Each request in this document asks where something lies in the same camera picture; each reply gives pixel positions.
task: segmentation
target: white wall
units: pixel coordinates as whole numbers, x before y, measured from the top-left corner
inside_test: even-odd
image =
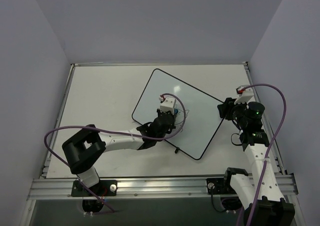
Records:
[[[283,0],[250,68],[253,82],[271,83],[284,92],[288,111],[278,137],[280,152],[297,180],[307,225],[319,225],[320,0]],[[258,92],[276,129],[281,99],[269,89]]]
[[[70,65],[36,0],[0,0],[0,224],[20,221]]]
[[[239,63],[281,0],[37,0],[72,63]]]

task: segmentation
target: cable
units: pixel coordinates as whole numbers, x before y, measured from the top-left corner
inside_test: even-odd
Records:
[[[233,135],[235,135],[235,134],[239,136],[239,134],[238,134],[238,133],[233,133],[233,134],[231,134],[231,143],[232,143],[234,146],[242,146],[242,144],[241,144],[241,143],[236,144],[236,143],[234,143],[234,142],[232,141],[232,136],[233,136]]]
[[[284,120],[285,120],[285,117],[286,117],[286,112],[287,112],[287,102],[286,102],[285,96],[282,93],[282,91],[280,91],[277,87],[275,87],[273,85],[270,85],[270,84],[266,84],[266,83],[253,84],[253,85],[244,87],[243,91],[248,89],[248,88],[258,87],[258,86],[271,87],[271,88],[275,89],[277,92],[279,92],[279,94],[280,94],[280,96],[282,98],[282,101],[283,101],[283,114],[282,114],[281,121],[280,121],[279,126],[276,129],[276,132],[274,133],[272,139],[270,140],[270,144],[269,144],[269,146],[268,146],[268,148],[267,148],[267,150],[265,152],[264,158],[268,158],[269,152],[271,150],[271,146],[272,146],[273,142],[275,141],[276,136],[278,135],[278,133],[279,133],[279,131],[280,131],[280,129],[281,129],[283,123],[284,123]],[[250,226],[251,225],[251,221],[252,221],[252,218],[253,218],[253,215],[254,215],[254,211],[255,211],[255,208],[256,208],[256,205],[257,205],[257,202],[258,202],[259,191],[260,191],[260,188],[261,188],[262,180],[263,180],[265,172],[266,172],[266,168],[267,168],[267,161],[264,161],[263,168],[262,168],[262,171],[261,171],[261,175],[260,175],[260,178],[259,178],[259,182],[257,184],[257,190],[255,191],[253,203],[252,203],[252,206],[251,206],[251,211],[250,211],[248,220],[246,222],[246,226]]]
[[[240,226],[241,225],[241,219],[243,217],[243,213],[245,212],[244,207],[241,207],[240,212],[238,214],[238,218],[236,219],[236,224],[235,226]]]
[[[170,136],[164,137],[164,138],[153,138],[153,137],[147,137],[147,136],[143,136],[143,135],[138,135],[138,134],[130,134],[130,133],[126,133],[126,132],[114,132],[114,131],[109,131],[109,130],[104,130],[104,129],[99,129],[99,128],[94,128],[94,127],[85,127],[85,126],[64,126],[64,127],[58,127],[58,128],[54,128],[52,130],[50,130],[49,132],[47,132],[44,136],[44,145],[45,147],[48,149],[48,151],[54,155],[57,159],[59,159],[61,162],[63,162],[65,165],[68,165],[67,161],[65,161],[62,157],[60,157],[58,154],[56,154],[48,145],[47,142],[47,138],[48,136],[56,131],[59,130],[64,130],[64,129],[71,129],[71,128],[78,128],[78,129],[86,129],[86,130],[90,130],[90,131],[96,131],[96,132],[104,132],[104,133],[109,133],[109,134],[118,134],[118,135],[127,135],[127,136],[133,136],[133,137],[140,137],[140,138],[144,138],[144,139],[149,139],[149,140],[156,140],[156,141],[162,141],[162,140],[167,140],[170,139],[174,136],[176,136],[183,128],[185,122],[186,122],[186,109],[185,106],[183,105],[182,101],[174,94],[171,93],[164,93],[161,96],[171,96],[177,99],[177,101],[181,104],[182,110],[183,110],[183,121],[181,122],[181,127],[174,132],[173,134],[171,134]],[[83,182],[81,182],[80,178],[78,178],[80,184],[82,185],[82,187],[88,191],[92,196],[94,196],[97,200],[99,200],[101,203],[103,203],[106,207],[108,207],[111,212],[115,212],[115,210],[108,204],[106,203],[104,200],[102,200],[98,195],[96,195],[94,192],[92,192]]]
[[[190,111],[190,110],[188,110],[188,109],[185,110],[185,118],[188,117],[189,111]],[[181,124],[182,122],[183,122],[183,121],[176,123],[175,126]]]
[[[229,211],[239,210],[242,203],[238,197],[227,197],[221,200],[222,206]]]
[[[107,194],[107,192],[108,192],[108,190],[107,190],[107,188],[105,188],[105,191],[104,191],[104,193],[103,193],[102,196],[101,196],[101,199],[103,199],[103,200],[106,199],[106,194]]]
[[[76,205],[77,210],[83,214],[83,215],[91,215],[91,212],[85,212],[82,208],[82,203],[77,203]],[[100,212],[92,212],[92,215],[99,215],[99,214],[108,214],[108,213],[113,213],[111,211],[100,211]]]
[[[224,209],[224,210],[222,210],[222,211],[219,211],[219,210],[216,209],[215,204],[214,204],[214,191],[213,191],[213,187],[214,187],[214,186],[211,187],[211,204],[212,204],[212,207],[213,207],[214,210],[217,211],[217,212],[226,212],[226,211],[227,211],[226,209]]]
[[[236,122],[232,119],[232,123],[234,124],[234,126],[237,128],[237,129],[239,129],[239,130],[241,130],[241,128],[238,126],[238,124],[236,124]]]

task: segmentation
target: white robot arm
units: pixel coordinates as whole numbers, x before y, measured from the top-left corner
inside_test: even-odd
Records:
[[[257,206],[250,225],[289,226],[295,215],[294,207],[291,203],[285,202],[285,197],[278,187],[270,157],[265,158],[269,146],[268,137],[262,129],[262,115],[265,107],[258,102],[249,102],[254,95],[253,90],[251,88],[243,90],[243,88],[244,86],[237,88],[239,94],[237,99],[226,98],[223,104],[218,105],[218,109],[220,117],[232,121],[240,131],[240,145],[251,165],[255,186],[250,183],[246,170],[228,168],[224,176],[224,187],[229,187],[237,193],[244,207],[243,220],[246,224],[266,161]]]
[[[143,150],[155,146],[158,142],[133,135],[161,139],[166,134],[170,134],[175,129],[176,99],[173,97],[160,97],[159,99],[160,105],[156,110],[158,117],[153,122],[131,130],[118,131],[118,134],[80,130],[64,142],[62,148],[71,173],[77,175],[82,183],[90,188],[100,181],[94,163],[103,153],[121,149]]]

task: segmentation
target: white table surface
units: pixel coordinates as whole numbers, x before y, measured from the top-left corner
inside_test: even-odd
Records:
[[[91,66],[76,67],[63,111],[61,126],[95,124],[108,130],[138,126],[131,114],[156,68],[224,101],[237,96],[236,87],[249,84],[243,65]],[[78,130],[60,131],[54,151],[64,158],[62,144]],[[100,177],[143,177],[224,174],[228,167],[251,172],[242,147],[231,144],[235,126],[224,121],[200,160],[194,160],[167,142],[147,150],[104,153],[95,163]],[[278,172],[271,154],[274,172]],[[70,169],[52,156],[47,178],[75,178]]]

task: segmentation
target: metal frame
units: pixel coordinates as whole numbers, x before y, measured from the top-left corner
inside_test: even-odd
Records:
[[[184,65],[200,65],[201,63],[189,63]],[[76,67],[80,66],[137,66],[137,65],[182,65],[180,64],[168,64],[168,63],[83,63],[83,64],[72,64],[67,79],[65,92],[63,96],[63,101],[57,116],[55,127],[59,127],[64,108],[67,102],[67,97],[69,94],[70,86],[72,83],[73,75]],[[252,84],[252,79],[248,69],[248,64],[243,64],[249,79],[250,84]],[[259,96],[255,90],[254,97],[256,101],[259,100]],[[272,137],[272,129],[269,124],[268,118],[265,116],[262,120],[266,133],[269,138]],[[56,141],[56,133],[52,135],[50,141],[50,147]],[[298,226],[305,226],[305,221],[299,206],[297,199],[297,187],[293,175],[285,175],[284,165],[280,156],[278,146],[272,149],[275,157],[277,157],[280,172],[276,174],[276,179],[282,193],[286,196],[289,202],[295,205],[295,223]],[[35,209],[35,204],[37,200],[79,200],[79,198],[71,197],[71,187],[75,179],[44,179],[47,176],[47,171],[49,168],[51,160],[51,154],[48,153],[43,171],[40,179],[35,179],[31,185],[30,192],[27,198],[25,210],[23,212],[20,226],[27,226],[30,224],[32,219],[32,214]],[[117,196],[113,197],[116,199],[131,199],[131,198],[178,198],[178,197],[210,197],[207,193],[207,178],[222,178],[221,175],[203,175],[203,176],[186,176],[186,177],[145,177],[145,178],[113,178],[118,181],[118,191]]]
[[[223,178],[223,176],[113,178],[117,180],[118,189],[116,196],[110,198],[116,200],[130,198],[209,197],[207,178]],[[28,199],[82,199],[70,196],[74,180],[74,178],[34,180]],[[296,182],[292,175],[277,175],[276,180],[284,195],[297,194]],[[250,177],[250,181],[253,185],[254,181],[252,176]]]

